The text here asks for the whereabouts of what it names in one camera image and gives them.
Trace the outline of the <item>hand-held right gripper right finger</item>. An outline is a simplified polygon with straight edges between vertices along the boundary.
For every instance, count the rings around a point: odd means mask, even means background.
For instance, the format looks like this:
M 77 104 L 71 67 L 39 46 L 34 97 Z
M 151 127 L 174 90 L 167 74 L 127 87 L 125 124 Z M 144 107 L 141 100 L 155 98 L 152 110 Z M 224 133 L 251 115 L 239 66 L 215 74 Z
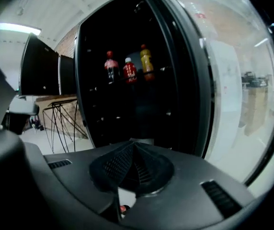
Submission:
M 217 183 L 241 208 L 255 199 L 245 185 L 200 157 L 157 146 L 146 148 L 169 159 L 174 173 L 164 188 L 137 198 L 122 219 L 123 226 L 211 226 L 222 222 L 224 216 L 202 187 L 206 182 Z

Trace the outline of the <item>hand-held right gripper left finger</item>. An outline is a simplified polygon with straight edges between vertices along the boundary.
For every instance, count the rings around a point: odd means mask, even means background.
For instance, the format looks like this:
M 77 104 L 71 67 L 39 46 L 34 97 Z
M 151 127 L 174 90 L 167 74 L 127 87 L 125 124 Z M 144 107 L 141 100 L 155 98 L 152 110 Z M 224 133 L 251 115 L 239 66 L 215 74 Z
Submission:
M 131 166 L 133 143 L 124 141 L 78 152 L 45 155 L 50 170 L 73 199 L 118 224 L 118 188 Z

